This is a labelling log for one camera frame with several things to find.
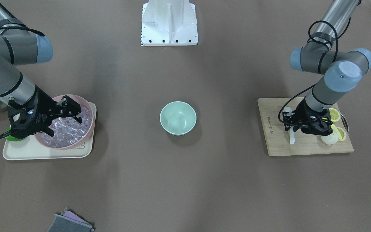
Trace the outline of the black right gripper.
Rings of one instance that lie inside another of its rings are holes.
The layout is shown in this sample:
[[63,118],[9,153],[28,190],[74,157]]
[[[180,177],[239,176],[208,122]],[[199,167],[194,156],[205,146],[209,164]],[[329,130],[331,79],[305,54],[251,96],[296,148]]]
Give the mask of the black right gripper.
[[16,103],[14,98],[8,101],[8,116],[11,125],[10,135],[24,139],[36,133],[45,133],[54,137],[54,131],[49,126],[55,117],[71,117],[82,123],[81,106],[68,95],[57,103],[43,90],[36,86],[34,95],[24,104]]

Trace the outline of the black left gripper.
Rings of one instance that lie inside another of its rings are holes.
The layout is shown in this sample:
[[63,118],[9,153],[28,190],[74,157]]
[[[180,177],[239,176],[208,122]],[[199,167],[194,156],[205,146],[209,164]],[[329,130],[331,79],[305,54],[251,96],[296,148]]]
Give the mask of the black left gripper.
[[333,133],[329,108],[333,103],[319,101],[315,97],[305,97],[293,112],[283,111],[285,130],[300,129],[305,134],[330,135]]

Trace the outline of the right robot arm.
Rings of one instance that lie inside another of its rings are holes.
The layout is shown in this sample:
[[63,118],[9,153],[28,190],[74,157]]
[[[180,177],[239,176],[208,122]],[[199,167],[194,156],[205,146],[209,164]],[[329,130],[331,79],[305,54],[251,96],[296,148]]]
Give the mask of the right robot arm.
[[0,106],[8,106],[9,131],[1,138],[24,139],[36,133],[54,136],[54,119],[72,117],[82,122],[81,106],[69,96],[54,101],[18,68],[48,62],[53,47],[44,33],[27,27],[0,3]]

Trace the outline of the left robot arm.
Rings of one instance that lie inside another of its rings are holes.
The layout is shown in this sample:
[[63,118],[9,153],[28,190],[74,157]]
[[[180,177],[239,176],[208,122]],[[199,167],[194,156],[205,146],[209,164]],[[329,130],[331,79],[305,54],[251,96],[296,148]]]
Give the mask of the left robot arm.
[[371,68],[371,52],[356,48],[347,53],[338,48],[342,31],[360,0],[334,0],[314,33],[308,34],[305,47],[295,49],[290,56],[293,69],[321,74],[322,78],[306,89],[308,94],[292,111],[281,108],[278,119],[285,131],[301,130],[305,134],[328,136],[333,133],[329,109],[348,91],[356,87]]

